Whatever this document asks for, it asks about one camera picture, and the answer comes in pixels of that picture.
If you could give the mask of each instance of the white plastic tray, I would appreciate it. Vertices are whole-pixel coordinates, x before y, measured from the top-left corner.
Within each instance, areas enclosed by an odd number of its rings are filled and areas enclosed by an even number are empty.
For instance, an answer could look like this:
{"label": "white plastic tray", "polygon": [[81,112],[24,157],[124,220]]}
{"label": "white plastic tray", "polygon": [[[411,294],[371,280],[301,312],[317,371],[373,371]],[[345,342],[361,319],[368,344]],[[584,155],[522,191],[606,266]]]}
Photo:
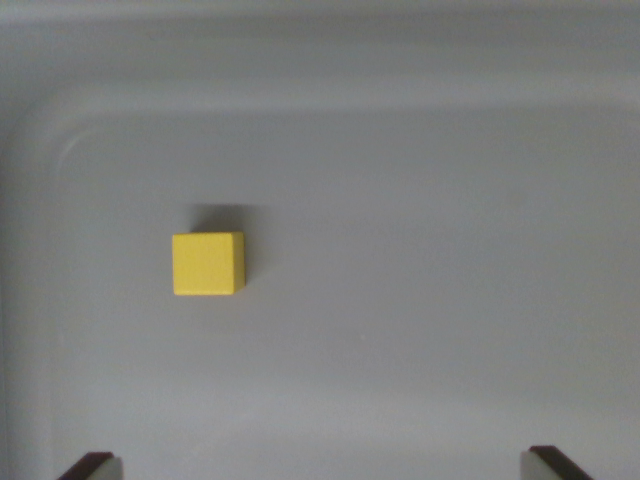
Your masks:
{"label": "white plastic tray", "polygon": [[439,15],[2,27],[3,473],[637,478],[640,17]]}

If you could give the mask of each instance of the gray surface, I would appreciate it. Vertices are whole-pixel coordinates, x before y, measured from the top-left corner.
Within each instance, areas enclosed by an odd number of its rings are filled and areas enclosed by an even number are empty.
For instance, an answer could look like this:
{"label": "gray surface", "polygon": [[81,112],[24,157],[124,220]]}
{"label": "gray surface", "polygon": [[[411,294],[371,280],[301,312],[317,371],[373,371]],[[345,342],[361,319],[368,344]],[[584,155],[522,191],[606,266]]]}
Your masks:
{"label": "gray surface", "polygon": [[[12,478],[506,480],[536,443],[635,478],[632,39],[243,21],[0,32],[13,108],[59,92],[0,177]],[[247,234],[231,298],[171,293],[203,225]]]}

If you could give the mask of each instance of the yellow cube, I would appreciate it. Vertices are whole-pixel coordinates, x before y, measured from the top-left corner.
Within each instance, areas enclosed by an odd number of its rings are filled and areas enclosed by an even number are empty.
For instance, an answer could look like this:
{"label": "yellow cube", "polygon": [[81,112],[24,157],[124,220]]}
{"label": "yellow cube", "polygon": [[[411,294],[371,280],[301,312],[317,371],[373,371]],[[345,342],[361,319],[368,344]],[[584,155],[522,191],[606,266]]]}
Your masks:
{"label": "yellow cube", "polygon": [[242,232],[173,236],[173,293],[232,295],[244,287]]}

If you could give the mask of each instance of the wooden block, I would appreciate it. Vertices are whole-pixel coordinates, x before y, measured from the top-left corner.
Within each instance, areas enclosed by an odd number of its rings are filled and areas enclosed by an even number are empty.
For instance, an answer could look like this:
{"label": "wooden block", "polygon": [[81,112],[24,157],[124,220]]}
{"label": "wooden block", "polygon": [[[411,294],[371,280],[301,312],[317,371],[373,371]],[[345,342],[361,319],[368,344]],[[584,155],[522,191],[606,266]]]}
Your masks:
{"label": "wooden block", "polygon": [[242,232],[173,236],[173,292],[176,295],[232,295],[244,287]]}

